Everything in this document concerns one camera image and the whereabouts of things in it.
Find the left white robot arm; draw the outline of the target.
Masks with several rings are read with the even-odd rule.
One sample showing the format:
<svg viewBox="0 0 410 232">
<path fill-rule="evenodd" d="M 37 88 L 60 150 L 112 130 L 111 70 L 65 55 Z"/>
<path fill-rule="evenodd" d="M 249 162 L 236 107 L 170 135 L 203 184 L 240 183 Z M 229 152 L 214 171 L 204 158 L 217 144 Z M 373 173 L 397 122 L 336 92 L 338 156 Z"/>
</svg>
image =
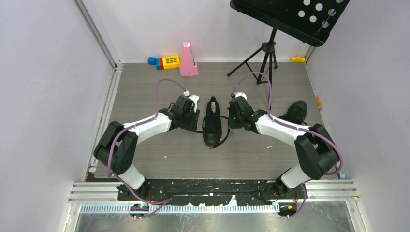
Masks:
<svg viewBox="0 0 410 232">
<path fill-rule="evenodd" d="M 195 131 L 200 113 L 199 99 L 197 95 L 181 95 L 170 109 L 160 109 L 152 117 L 133 123 L 109 123 L 94 148 L 94 158 L 125 182 L 135 199 L 143 200 L 148 187 L 144 184 L 145 177 L 133 164 L 136 147 L 153 136 L 177 128 Z"/>
</svg>

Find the black canvas shoe with laces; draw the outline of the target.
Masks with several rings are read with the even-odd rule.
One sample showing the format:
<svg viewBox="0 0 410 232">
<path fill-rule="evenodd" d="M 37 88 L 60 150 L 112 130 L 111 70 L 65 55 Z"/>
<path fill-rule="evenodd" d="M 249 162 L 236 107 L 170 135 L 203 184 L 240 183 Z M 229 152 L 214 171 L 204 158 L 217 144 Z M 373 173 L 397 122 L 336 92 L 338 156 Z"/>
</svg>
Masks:
<svg viewBox="0 0 410 232">
<path fill-rule="evenodd" d="M 227 129 L 225 137 L 222 139 L 221 119 L 228 120 L 228 117 L 220 114 L 220 107 L 216 97 L 212 96 L 206 106 L 206 114 L 202 123 L 202 134 L 204 143 L 214 149 L 222 145 L 230 134 L 230 127 Z"/>
</svg>

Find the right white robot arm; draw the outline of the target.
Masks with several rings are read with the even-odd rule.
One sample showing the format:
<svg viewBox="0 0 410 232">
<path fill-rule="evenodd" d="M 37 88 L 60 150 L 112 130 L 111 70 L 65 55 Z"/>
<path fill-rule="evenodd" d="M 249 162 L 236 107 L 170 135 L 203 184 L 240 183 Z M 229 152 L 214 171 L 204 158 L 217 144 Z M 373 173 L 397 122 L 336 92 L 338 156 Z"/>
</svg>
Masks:
<svg viewBox="0 0 410 232">
<path fill-rule="evenodd" d="M 298 164 L 275 180 L 278 196 L 289 198 L 295 188 L 309 180 L 319 180 L 337 163 L 340 151 L 324 126 L 294 124 L 272 116 L 264 110 L 254 111 L 243 96 L 229 101 L 228 125 L 280 140 L 296 150 Z"/>
</svg>

